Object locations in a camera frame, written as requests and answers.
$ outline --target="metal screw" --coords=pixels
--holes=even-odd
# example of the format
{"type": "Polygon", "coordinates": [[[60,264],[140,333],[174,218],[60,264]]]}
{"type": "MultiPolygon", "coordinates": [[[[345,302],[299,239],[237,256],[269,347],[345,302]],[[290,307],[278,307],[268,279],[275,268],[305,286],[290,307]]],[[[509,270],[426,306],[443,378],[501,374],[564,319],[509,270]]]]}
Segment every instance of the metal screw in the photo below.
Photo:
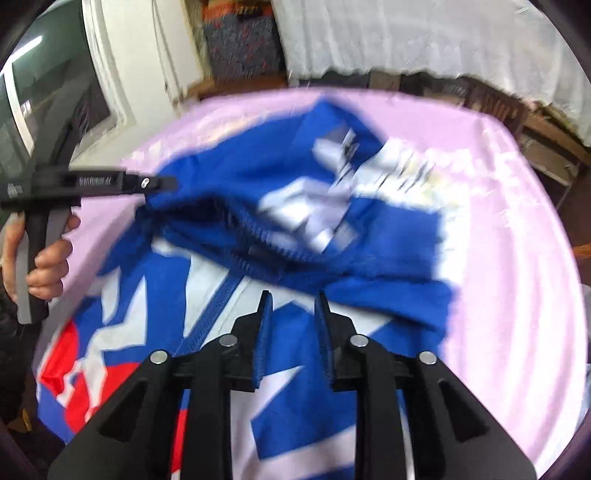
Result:
{"type": "Polygon", "coordinates": [[[368,345],[369,339],[365,335],[353,335],[349,339],[349,342],[351,342],[351,345],[353,346],[363,348],[368,345]]]}
{"type": "Polygon", "coordinates": [[[425,365],[435,365],[437,362],[437,357],[432,352],[421,352],[418,354],[418,359],[425,365]]]}
{"type": "Polygon", "coordinates": [[[229,348],[231,346],[236,345],[238,343],[238,339],[235,335],[228,333],[227,335],[221,336],[219,342],[221,346],[229,348]]]}
{"type": "Polygon", "coordinates": [[[156,365],[163,364],[166,360],[168,360],[168,354],[164,350],[156,350],[150,355],[150,361],[156,365]]]}

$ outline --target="white wall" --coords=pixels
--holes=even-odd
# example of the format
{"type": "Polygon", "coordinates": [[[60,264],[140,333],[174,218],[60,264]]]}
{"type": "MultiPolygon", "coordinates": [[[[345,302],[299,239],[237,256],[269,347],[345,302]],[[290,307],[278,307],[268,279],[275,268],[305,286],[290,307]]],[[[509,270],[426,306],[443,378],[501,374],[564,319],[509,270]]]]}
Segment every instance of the white wall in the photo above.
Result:
{"type": "Polygon", "coordinates": [[[113,166],[181,115],[173,100],[203,75],[183,0],[83,4],[93,62],[115,121],[73,164],[113,166]]]}

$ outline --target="pink tablecloth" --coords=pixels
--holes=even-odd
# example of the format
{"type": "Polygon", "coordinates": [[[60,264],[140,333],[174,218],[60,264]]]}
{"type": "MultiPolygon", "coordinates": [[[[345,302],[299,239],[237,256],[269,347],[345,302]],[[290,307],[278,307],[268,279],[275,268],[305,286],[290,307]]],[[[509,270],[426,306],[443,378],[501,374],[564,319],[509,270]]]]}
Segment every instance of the pink tablecloth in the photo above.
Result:
{"type": "MultiPolygon", "coordinates": [[[[321,95],[338,98],[376,131],[429,155],[470,188],[467,269],[444,360],[542,474],[572,437],[582,404],[583,300],[558,217],[513,138],[494,119],[404,95],[285,90],[204,102],[122,164],[155,172],[183,151],[212,145],[275,112],[305,108],[321,95]]],[[[66,293],[46,335],[82,298],[141,202],[83,202],[82,226],[71,235],[66,293]]]]}

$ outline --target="window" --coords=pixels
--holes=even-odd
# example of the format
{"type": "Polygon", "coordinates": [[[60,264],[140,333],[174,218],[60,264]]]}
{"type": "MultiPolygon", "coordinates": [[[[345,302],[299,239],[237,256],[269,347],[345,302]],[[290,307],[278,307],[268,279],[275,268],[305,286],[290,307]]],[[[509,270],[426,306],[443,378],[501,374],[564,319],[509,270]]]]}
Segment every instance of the window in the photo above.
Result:
{"type": "Polygon", "coordinates": [[[59,0],[37,18],[0,73],[0,176],[18,175],[31,156],[47,112],[64,83],[93,83],[88,131],[111,113],[102,95],[85,34],[82,0],[59,0]]]}

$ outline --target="finger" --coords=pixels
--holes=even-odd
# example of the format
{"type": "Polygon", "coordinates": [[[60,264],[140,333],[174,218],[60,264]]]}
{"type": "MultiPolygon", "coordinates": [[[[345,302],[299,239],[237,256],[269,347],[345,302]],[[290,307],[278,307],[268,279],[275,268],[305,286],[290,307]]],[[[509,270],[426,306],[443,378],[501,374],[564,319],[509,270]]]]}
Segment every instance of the finger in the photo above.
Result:
{"type": "Polygon", "coordinates": [[[27,275],[30,287],[45,287],[59,282],[68,273],[68,262],[63,261],[51,268],[37,268],[27,275]]]}
{"type": "Polygon", "coordinates": [[[64,284],[59,281],[53,285],[47,285],[45,287],[31,287],[29,293],[38,299],[51,300],[59,297],[64,291],[64,284]]]}
{"type": "Polygon", "coordinates": [[[35,265],[37,268],[50,268],[65,261],[71,253],[72,242],[62,238],[42,250],[35,258],[35,265]]]}
{"type": "Polygon", "coordinates": [[[76,230],[80,226],[80,218],[73,213],[68,218],[66,223],[66,233],[76,230]]]}
{"type": "Polygon", "coordinates": [[[25,232],[25,222],[22,217],[17,218],[6,227],[4,245],[2,247],[2,281],[6,293],[12,299],[17,300],[17,288],[15,285],[15,262],[18,244],[25,232]]]}
{"type": "Polygon", "coordinates": [[[7,225],[6,234],[4,237],[4,248],[2,250],[2,258],[5,260],[14,261],[17,257],[18,244],[25,234],[25,219],[17,217],[12,223],[7,225]]]}

